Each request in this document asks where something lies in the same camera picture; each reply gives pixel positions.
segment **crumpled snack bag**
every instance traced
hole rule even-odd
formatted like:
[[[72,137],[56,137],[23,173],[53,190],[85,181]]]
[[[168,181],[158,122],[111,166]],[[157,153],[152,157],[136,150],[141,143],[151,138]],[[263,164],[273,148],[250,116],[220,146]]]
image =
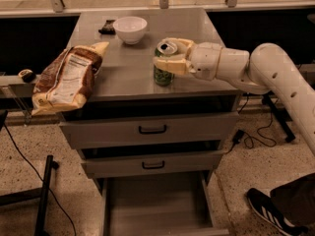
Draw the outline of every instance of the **crumpled snack bag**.
[[[32,92],[32,115],[79,109],[93,93],[95,76],[108,42],[65,49],[36,82]]]

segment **shoe sole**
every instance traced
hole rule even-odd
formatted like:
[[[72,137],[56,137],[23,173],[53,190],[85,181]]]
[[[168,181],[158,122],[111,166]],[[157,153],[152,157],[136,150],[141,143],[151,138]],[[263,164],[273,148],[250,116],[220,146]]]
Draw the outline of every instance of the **shoe sole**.
[[[276,224],[274,224],[272,221],[270,221],[270,220],[267,219],[265,216],[263,216],[261,213],[259,213],[259,212],[256,210],[256,208],[253,207],[252,203],[250,202],[250,200],[249,200],[247,197],[246,197],[246,199],[247,199],[249,205],[252,207],[252,209],[254,210],[254,212],[255,212],[258,216],[260,216],[262,219],[264,219],[264,220],[265,220],[266,222],[268,222],[269,224],[273,225],[274,228],[276,228],[278,231],[280,231],[283,235],[285,235],[285,236],[293,236],[292,234],[287,234],[285,231],[283,231],[282,229],[278,228],[278,227],[276,226]]]

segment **brown pants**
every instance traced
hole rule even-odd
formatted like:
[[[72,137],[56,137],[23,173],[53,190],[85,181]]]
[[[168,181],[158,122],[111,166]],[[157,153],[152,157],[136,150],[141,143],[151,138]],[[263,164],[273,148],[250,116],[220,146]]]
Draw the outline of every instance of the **brown pants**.
[[[315,173],[271,191],[275,207],[294,225],[315,222]]]

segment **gray drawer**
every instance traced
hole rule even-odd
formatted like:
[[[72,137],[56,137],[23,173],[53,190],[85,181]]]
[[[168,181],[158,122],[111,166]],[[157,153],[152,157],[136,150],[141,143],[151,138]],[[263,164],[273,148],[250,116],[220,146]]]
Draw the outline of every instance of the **gray drawer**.
[[[219,236],[201,172],[103,180],[101,236]]]
[[[186,171],[212,171],[223,152],[193,151],[121,156],[86,160],[82,165],[89,178],[137,176]]]
[[[237,112],[62,122],[71,148],[105,148],[224,140]]]

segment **cabinet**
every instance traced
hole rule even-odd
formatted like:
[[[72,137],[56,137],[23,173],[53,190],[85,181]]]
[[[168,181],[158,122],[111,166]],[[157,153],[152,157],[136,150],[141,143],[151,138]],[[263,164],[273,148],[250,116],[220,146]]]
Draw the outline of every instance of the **cabinet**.
[[[82,109],[60,128],[103,196],[100,235],[228,235],[211,220],[207,184],[237,120],[241,92],[225,82],[177,76],[155,84],[155,47],[167,36],[221,43],[202,9],[86,12],[70,44],[95,42],[105,20],[138,16],[142,41],[98,35],[109,49]]]

